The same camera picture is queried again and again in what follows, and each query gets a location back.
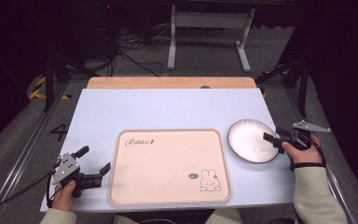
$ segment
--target gray carpet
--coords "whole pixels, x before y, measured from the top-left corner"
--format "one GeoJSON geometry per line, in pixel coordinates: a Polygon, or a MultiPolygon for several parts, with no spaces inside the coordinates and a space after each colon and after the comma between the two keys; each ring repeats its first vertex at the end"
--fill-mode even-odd
{"type": "MultiPolygon", "coordinates": [[[[211,35],[202,30],[183,30],[177,36],[177,51],[175,70],[166,69],[169,41],[165,39],[140,49],[129,51],[128,54],[137,62],[162,62],[164,76],[213,76],[213,77],[257,77],[261,71],[273,69],[293,29],[252,29],[245,51],[252,72],[245,74],[234,48],[241,32],[225,30],[220,35],[211,35]]],[[[114,76],[147,75],[148,72],[134,63],[117,57],[117,68],[114,76]]],[[[159,72],[159,65],[146,65],[154,72],[159,72]]],[[[68,130],[79,94],[87,85],[87,80],[76,76],[66,86],[65,94],[71,94],[71,100],[59,100],[51,113],[40,139],[34,146],[34,154],[21,174],[20,181],[14,191],[25,188],[39,176],[48,172],[48,168],[56,161],[61,150],[64,137],[59,141],[59,134],[51,130],[66,125],[68,130]]],[[[296,110],[296,91],[285,90],[279,85],[281,77],[275,77],[264,86],[267,92],[266,103],[271,116],[278,127],[290,129],[293,122],[301,117],[296,110]]],[[[329,127],[319,104],[317,92],[309,84],[306,104],[307,120],[320,126],[329,127]]],[[[33,133],[39,118],[43,114],[44,100],[33,99],[21,113],[13,119],[0,134],[0,189],[5,184],[7,175],[14,166],[22,150],[27,146],[28,139],[33,133]]],[[[330,164],[337,181],[341,186],[344,198],[349,205],[351,214],[358,223],[358,182],[345,161],[333,133],[319,134],[323,142],[324,154],[330,164]]],[[[45,181],[28,190],[17,199],[6,204],[0,216],[0,223],[38,223],[44,214],[39,212],[44,197],[45,181]]],[[[78,214],[77,223],[110,223],[112,214],[78,214]]],[[[294,217],[291,204],[243,208],[241,216],[244,223],[269,223],[278,217],[294,217]]]]}

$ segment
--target white metal stand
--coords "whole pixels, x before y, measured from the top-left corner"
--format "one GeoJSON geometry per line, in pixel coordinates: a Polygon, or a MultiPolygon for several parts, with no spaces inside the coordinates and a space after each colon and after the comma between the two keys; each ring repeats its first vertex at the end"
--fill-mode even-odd
{"type": "Polygon", "coordinates": [[[175,67],[176,55],[176,27],[208,27],[208,28],[228,28],[242,29],[243,35],[241,41],[236,41],[237,51],[240,55],[243,71],[250,72],[251,67],[246,58],[243,49],[246,38],[251,28],[255,10],[251,9],[249,13],[202,13],[202,12],[176,12],[175,6],[172,6],[171,15],[171,44],[168,55],[168,70],[175,67]]]}

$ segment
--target bunny drawing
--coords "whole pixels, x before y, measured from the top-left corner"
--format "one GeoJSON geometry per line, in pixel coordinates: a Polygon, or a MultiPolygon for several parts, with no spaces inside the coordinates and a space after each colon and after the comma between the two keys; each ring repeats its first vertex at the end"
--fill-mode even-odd
{"type": "Polygon", "coordinates": [[[202,170],[201,177],[200,191],[218,191],[222,189],[215,170],[202,170]]]}

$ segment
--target hand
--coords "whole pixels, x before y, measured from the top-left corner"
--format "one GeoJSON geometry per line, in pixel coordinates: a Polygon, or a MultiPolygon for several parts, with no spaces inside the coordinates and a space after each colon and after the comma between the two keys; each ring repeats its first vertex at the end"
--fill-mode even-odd
{"type": "Polygon", "coordinates": [[[62,210],[62,211],[72,211],[72,191],[74,191],[76,186],[75,180],[69,181],[68,184],[65,185],[65,187],[58,191],[60,189],[59,186],[56,186],[55,191],[57,192],[54,196],[53,205],[51,206],[54,209],[62,210]]]}
{"type": "MultiPolygon", "coordinates": [[[[310,136],[310,140],[321,145],[321,140],[315,135],[310,136]]],[[[282,142],[282,147],[289,153],[293,158],[293,163],[303,163],[303,162],[312,162],[312,163],[323,163],[323,159],[318,149],[314,145],[312,145],[309,149],[301,151],[297,148],[293,147],[287,142],[282,142]]]]}

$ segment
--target sleeve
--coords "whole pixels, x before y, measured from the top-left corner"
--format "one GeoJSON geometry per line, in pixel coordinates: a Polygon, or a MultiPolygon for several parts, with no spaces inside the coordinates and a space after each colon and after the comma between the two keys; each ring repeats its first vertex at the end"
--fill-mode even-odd
{"type": "Polygon", "coordinates": [[[73,212],[61,211],[54,208],[50,208],[43,217],[40,224],[75,224],[76,215],[73,212]]]}
{"type": "Polygon", "coordinates": [[[294,206],[298,223],[348,223],[328,186],[324,167],[296,168],[294,206]]]}

